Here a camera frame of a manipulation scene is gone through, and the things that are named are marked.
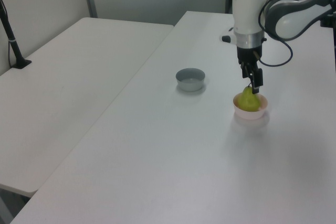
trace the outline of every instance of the green pear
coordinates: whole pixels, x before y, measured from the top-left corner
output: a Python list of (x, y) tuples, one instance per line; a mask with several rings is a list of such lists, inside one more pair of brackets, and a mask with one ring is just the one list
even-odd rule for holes
[(252, 93), (252, 87), (246, 87), (238, 99), (238, 107), (245, 111), (258, 111), (261, 103), (259, 97)]

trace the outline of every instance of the small bowl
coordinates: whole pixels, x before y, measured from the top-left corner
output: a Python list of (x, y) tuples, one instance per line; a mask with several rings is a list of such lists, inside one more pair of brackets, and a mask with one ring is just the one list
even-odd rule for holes
[(257, 96), (260, 99), (261, 106), (258, 111), (250, 112), (250, 111), (242, 110), (238, 107), (238, 99), (241, 96), (241, 94), (242, 93), (239, 93), (233, 98), (233, 105), (235, 107), (235, 113), (237, 114), (237, 116), (243, 119), (247, 119), (247, 120), (254, 120), (254, 119), (261, 118), (264, 115), (267, 105), (268, 105), (267, 99), (262, 94), (257, 94)]
[(185, 68), (177, 72), (177, 86), (188, 92), (197, 91), (202, 88), (205, 73), (197, 68)]

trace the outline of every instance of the gray bowl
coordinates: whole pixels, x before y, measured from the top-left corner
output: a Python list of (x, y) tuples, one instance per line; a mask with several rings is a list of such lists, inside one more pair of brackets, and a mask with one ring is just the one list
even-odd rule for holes
[(202, 88), (205, 73), (197, 68), (185, 68), (177, 72), (177, 86), (188, 92), (197, 91)]

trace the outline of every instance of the pink bowl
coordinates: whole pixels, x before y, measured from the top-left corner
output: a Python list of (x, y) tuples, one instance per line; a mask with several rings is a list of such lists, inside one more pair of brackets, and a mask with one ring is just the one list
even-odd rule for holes
[(242, 93), (239, 93), (233, 98), (233, 105), (235, 107), (235, 113), (237, 114), (237, 116), (243, 119), (247, 119), (247, 120), (254, 120), (254, 119), (261, 118), (264, 115), (267, 105), (268, 105), (267, 99), (263, 95), (257, 94), (257, 96), (260, 99), (261, 106), (258, 111), (250, 112), (250, 111), (245, 111), (245, 110), (241, 110), (240, 108), (238, 108), (238, 99), (241, 96), (241, 94)]

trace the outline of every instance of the white table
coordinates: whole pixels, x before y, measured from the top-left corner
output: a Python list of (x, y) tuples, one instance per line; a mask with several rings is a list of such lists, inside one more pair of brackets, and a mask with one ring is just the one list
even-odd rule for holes
[(0, 188), (31, 197), (172, 26), (84, 18), (0, 77)]
[[(290, 44), (264, 70), (268, 114), (234, 116), (248, 85), (231, 15), (187, 12), (12, 224), (334, 223), (336, 76), (332, 30)], [(289, 52), (264, 43), (264, 61)], [(206, 87), (176, 88), (196, 67)]]

